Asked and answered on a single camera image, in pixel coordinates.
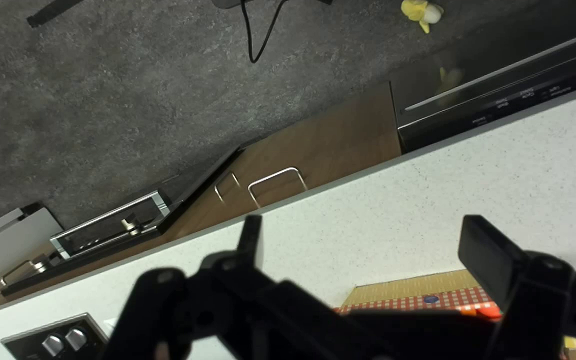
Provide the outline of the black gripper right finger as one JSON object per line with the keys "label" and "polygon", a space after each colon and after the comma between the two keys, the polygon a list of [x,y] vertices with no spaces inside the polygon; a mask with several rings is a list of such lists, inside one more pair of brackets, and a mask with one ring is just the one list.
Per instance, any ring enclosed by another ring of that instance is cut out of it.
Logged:
{"label": "black gripper right finger", "polygon": [[478,215],[463,219],[458,259],[503,312],[487,360],[560,360],[564,339],[576,339],[576,268]]}

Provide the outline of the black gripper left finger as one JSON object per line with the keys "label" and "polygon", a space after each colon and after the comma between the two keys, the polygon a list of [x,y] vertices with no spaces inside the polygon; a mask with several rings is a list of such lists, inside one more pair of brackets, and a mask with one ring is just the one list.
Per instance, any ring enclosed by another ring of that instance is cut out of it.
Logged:
{"label": "black gripper left finger", "polygon": [[216,339],[237,360],[340,360],[324,335],[335,315],[259,267],[262,219],[249,216],[235,250],[181,268],[144,273],[120,312],[100,360],[188,360],[196,340]]}

